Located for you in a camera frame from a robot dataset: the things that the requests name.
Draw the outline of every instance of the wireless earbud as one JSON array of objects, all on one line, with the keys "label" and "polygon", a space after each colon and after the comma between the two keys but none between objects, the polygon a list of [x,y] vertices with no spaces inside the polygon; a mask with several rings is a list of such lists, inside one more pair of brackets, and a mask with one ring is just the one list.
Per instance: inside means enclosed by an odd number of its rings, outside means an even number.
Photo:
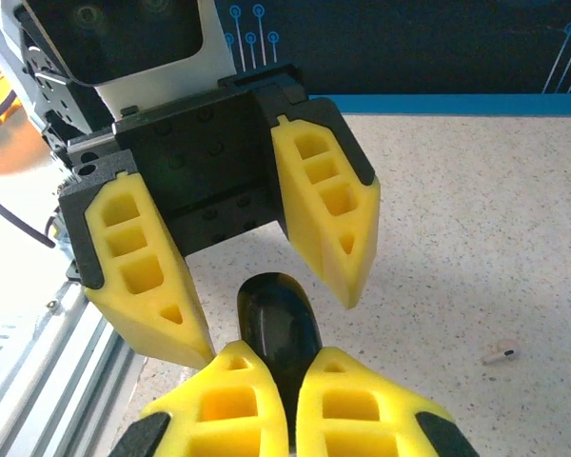
[{"label": "wireless earbud", "polygon": [[495,347],[496,351],[482,359],[485,365],[494,364],[507,359],[515,359],[521,355],[521,345],[516,340],[501,340]]}]

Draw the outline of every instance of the blue stripe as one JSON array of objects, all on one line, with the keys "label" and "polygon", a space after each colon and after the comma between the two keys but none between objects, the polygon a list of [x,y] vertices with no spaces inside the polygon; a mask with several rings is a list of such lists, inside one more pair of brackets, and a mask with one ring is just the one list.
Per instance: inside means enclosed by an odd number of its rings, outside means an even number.
[{"label": "blue stripe", "polygon": [[462,116],[571,116],[571,94],[329,95],[342,112]]}]

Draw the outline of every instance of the white speckled surface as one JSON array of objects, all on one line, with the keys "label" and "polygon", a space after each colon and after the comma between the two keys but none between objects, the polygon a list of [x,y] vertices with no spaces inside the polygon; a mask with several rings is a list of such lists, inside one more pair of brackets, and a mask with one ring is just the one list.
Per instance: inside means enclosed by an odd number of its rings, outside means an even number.
[{"label": "white speckled surface", "polygon": [[[216,348],[238,337],[238,287],[283,271],[325,346],[444,405],[482,456],[571,456],[571,119],[346,119],[383,185],[361,303],[344,311],[259,228],[187,259]],[[501,338],[522,357],[484,367]],[[123,425],[190,374],[149,361]]]}]

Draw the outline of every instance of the blue circuit pattern backdrop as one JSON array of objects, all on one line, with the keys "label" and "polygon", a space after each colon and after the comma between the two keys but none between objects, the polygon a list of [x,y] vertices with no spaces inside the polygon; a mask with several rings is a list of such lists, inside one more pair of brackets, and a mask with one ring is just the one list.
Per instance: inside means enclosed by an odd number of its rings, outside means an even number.
[{"label": "blue circuit pattern backdrop", "polygon": [[238,70],[316,94],[571,93],[571,0],[217,0]]}]

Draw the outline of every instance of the speckled countertop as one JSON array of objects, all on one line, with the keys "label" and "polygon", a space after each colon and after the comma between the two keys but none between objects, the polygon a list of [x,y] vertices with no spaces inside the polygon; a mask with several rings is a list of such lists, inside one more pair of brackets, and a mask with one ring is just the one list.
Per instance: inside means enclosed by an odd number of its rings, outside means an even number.
[{"label": "speckled countertop", "polygon": [[[444,405],[482,456],[571,456],[571,119],[347,116],[383,186],[377,259],[344,311],[277,225],[190,256],[215,346],[282,271],[325,346]],[[485,367],[501,338],[522,357]],[[149,360],[123,427],[192,374]]]}]

